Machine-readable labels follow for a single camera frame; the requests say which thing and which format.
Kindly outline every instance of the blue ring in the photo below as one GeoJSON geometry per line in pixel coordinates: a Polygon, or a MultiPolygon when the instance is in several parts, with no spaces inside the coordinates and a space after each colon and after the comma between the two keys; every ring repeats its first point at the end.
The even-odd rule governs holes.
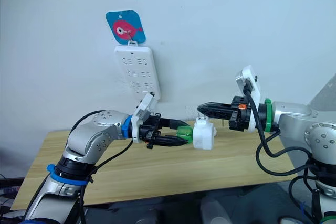
{"type": "Polygon", "coordinates": [[[50,176],[52,179],[69,184],[69,185],[74,185],[74,186],[86,186],[89,182],[86,180],[73,180],[73,179],[68,179],[68,178],[62,178],[54,173],[55,166],[54,165],[48,165],[47,166],[47,171],[50,172],[50,176]]]}
{"type": "Polygon", "coordinates": [[[129,138],[128,136],[128,128],[130,127],[132,116],[129,115],[128,118],[126,118],[124,124],[121,126],[121,132],[123,137],[129,138]]]}

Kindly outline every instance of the white plug adapter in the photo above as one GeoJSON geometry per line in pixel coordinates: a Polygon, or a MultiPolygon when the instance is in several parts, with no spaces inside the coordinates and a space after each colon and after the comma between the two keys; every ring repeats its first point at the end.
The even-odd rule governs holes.
{"type": "Polygon", "coordinates": [[[216,128],[213,123],[209,123],[208,117],[197,117],[193,130],[194,148],[212,150],[216,134],[216,128]]]}

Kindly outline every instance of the green ring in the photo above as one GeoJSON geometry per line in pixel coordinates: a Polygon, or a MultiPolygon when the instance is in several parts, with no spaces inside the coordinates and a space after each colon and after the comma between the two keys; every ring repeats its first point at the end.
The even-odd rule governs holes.
{"type": "Polygon", "coordinates": [[[335,219],[336,219],[336,216],[335,216],[335,215],[325,216],[325,217],[320,221],[320,223],[324,223],[324,222],[326,222],[327,220],[335,220],[335,219]]]}
{"type": "Polygon", "coordinates": [[[265,99],[266,104],[266,125],[265,132],[270,132],[272,127],[272,101],[268,98],[265,99]]]}

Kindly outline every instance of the blue tape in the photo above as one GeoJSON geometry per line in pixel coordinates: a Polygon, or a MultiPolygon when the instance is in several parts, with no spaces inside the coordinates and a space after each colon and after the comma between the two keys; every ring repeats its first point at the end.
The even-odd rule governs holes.
{"type": "Polygon", "coordinates": [[[55,166],[54,165],[48,165],[47,166],[47,171],[50,172],[50,176],[52,179],[69,184],[69,185],[74,185],[74,186],[86,186],[89,182],[86,180],[73,180],[73,179],[68,179],[68,178],[62,178],[54,173],[55,166]]]}
{"type": "Polygon", "coordinates": [[[128,136],[128,128],[130,127],[131,119],[132,119],[132,116],[129,115],[128,118],[125,120],[124,124],[121,126],[121,132],[122,132],[122,135],[125,138],[129,138],[129,136],[128,136]]]}
{"type": "Polygon", "coordinates": [[[19,224],[47,224],[44,221],[37,221],[37,220],[25,220],[23,222],[20,222],[19,224]]]}
{"type": "Polygon", "coordinates": [[[301,210],[302,216],[306,216],[306,214],[304,213],[304,209],[305,209],[304,204],[305,204],[305,203],[306,203],[306,202],[304,201],[304,202],[302,202],[302,203],[300,204],[300,210],[301,210]]]}

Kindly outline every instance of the wooden table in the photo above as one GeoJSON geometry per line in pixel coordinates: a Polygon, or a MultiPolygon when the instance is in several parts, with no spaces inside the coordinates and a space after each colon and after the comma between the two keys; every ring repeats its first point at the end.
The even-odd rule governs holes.
{"type": "MultiPolygon", "coordinates": [[[[294,177],[275,177],[264,173],[255,161],[260,139],[257,133],[231,131],[216,120],[217,136],[211,151],[195,150],[193,145],[179,147],[144,144],[132,147],[106,164],[93,176],[85,193],[85,204],[101,204],[141,199],[193,191],[280,182],[294,177]]],[[[50,132],[39,150],[12,210],[26,209],[39,184],[47,175],[46,166],[59,161],[69,131],[50,132]]],[[[129,140],[116,140],[100,161],[121,151],[129,140]]],[[[279,138],[270,142],[273,152],[283,148],[279,138]]],[[[284,172],[293,169],[287,154],[269,158],[261,152],[261,161],[272,170],[284,172]]]]}

